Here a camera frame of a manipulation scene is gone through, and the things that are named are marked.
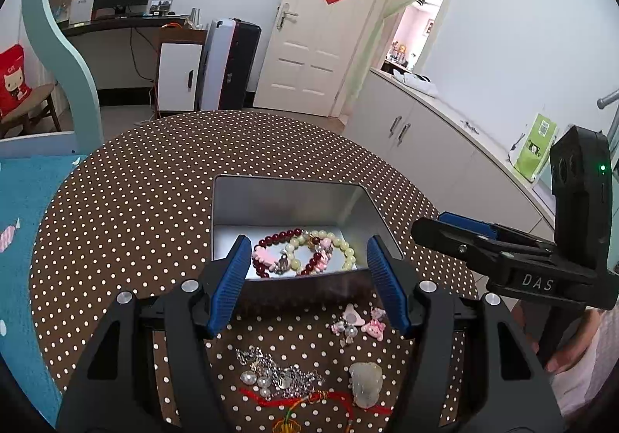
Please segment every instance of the open tin box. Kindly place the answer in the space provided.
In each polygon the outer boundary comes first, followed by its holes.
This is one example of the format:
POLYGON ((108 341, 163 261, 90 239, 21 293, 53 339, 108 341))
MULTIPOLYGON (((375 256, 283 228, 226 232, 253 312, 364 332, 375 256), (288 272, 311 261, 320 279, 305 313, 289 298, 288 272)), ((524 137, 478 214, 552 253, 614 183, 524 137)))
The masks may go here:
MULTIPOLYGON (((372 288, 366 246, 380 235, 397 259, 402 252, 367 191, 359 185, 267 177, 220 175, 214 181, 212 205, 213 259, 223 259, 239 234, 252 247, 267 235, 297 227, 326 230, 344 238, 355 250, 357 263, 342 271, 344 254, 335 250, 327 269, 309 276, 289 271, 282 276, 259 278, 250 266, 238 299, 241 309, 343 302, 372 288)), ((285 244, 268 248, 274 257, 285 244)), ((301 246, 295 257, 304 265, 312 253, 301 246)))

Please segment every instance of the black desk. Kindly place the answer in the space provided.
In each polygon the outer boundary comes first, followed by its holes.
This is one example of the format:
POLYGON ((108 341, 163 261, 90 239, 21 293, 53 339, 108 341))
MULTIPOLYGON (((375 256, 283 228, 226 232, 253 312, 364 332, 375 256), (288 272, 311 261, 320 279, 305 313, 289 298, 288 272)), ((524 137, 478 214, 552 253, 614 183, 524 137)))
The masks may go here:
POLYGON ((84 33, 121 28, 161 27, 168 23, 179 23, 184 25, 186 19, 187 16, 128 16, 70 24, 66 27, 61 27, 61 31, 65 37, 73 37, 84 33))

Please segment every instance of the qr code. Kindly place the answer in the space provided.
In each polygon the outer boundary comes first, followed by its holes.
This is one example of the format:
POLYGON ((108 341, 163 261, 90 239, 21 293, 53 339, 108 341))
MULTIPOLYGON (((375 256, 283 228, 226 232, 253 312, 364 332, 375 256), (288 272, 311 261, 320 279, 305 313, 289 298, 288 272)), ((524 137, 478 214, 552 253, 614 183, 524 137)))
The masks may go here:
POLYGON ((545 120, 543 120, 542 124, 540 125, 540 130, 538 131, 538 133, 540 133, 541 136, 546 136, 546 133, 548 133, 549 128, 550 128, 550 124, 546 122, 545 120))

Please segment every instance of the polka dot tablecloth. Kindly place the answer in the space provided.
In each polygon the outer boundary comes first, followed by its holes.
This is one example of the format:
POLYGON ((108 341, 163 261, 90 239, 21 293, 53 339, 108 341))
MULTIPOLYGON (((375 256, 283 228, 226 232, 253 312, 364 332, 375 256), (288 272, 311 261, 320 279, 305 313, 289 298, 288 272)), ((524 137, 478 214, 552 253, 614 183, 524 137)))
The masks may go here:
MULTIPOLYGON (((404 176, 357 144, 319 127, 270 114, 191 113, 127 131, 86 159, 58 190, 39 227, 30 297, 43 358, 65 390, 80 354, 121 290, 155 296, 196 278, 211 258, 210 214, 218 174, 350 182, 368 190, 401 250, 425 279, 476 298, 474 278, 458 260, 415 245, 411 224, 438 212, 404 176)), ((380 306, 373 292, 356 299, 362 317, 380 306)), ((207 343, 214 381, 237 431, 271 431, 284 415, 240 394, 246 367, 235 349, 259 346, 282 366, 298 364, 326 377, 325 389, 349 389, 349 365, 375 362, 383 370, 379 404, 392 407, 407 371, 412 341, 389 327, 378 342, 359 333, 346 348, 329 330, 344 305, 236 315, 207 343)), ((155 360, 163 417, 179 424, 163 333, 155 360)), ((452 377, 441 423, 454 420, 463 334, 454 334, 452 377)), ((295 410, 302 431, 341 431, 341 404, 295 410)), ((355 431, 382 431, 389 417, 355 408, 355 431)))

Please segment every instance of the blue gripper pad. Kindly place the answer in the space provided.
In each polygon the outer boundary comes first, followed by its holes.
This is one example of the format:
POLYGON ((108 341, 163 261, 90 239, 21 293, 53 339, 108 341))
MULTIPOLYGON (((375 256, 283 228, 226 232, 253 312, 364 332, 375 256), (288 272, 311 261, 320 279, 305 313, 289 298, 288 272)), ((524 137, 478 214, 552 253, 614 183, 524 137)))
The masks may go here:
POLYGON ((438 221, 444 224, 453 225, 454 227, 460 227, 460 229, 470 230, 475 234, 484 235, 489 239, 496 239, 498 233, 496 230, 492 230, 490 224, 480 222, 479 220, 473 220, 465 216, 456 215, 455 213, 441 213, 438 217, 438 221))
POLYGON ((389 260, 373 237, 368 241, 367 255, 372 281, 383 301, 391 326, 402 334, 407 333, 411 328, 411 322, 406 295, 395 277, 389 260))
POLYGON ((210 319, 207 324, 207 331, 213 337, 224 329, 232 317, 236 300, 241 293, 245 276, 250 268, 251 241, 244 237, 236 254, 224 260, 228 259, 230 263, 210 300, 210 319))

